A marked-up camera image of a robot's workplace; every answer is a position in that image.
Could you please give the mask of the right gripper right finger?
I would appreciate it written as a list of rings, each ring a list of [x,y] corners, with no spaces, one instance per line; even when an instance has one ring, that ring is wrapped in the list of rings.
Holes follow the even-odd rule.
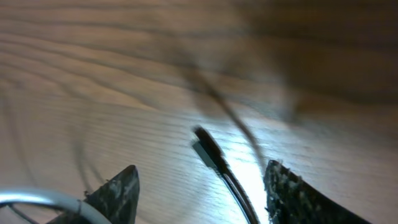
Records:
[[[369,224],[314,189],[280,162],[270,160],[264,176],[267,211],[275,224]]]

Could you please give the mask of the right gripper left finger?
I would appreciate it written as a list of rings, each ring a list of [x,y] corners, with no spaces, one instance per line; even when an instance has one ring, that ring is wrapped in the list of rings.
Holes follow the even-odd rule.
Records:
[[[129,165],[92,194],[87,195],[84,202],[97,209],[112,224],[134,224],[139,192],[137,168]]]

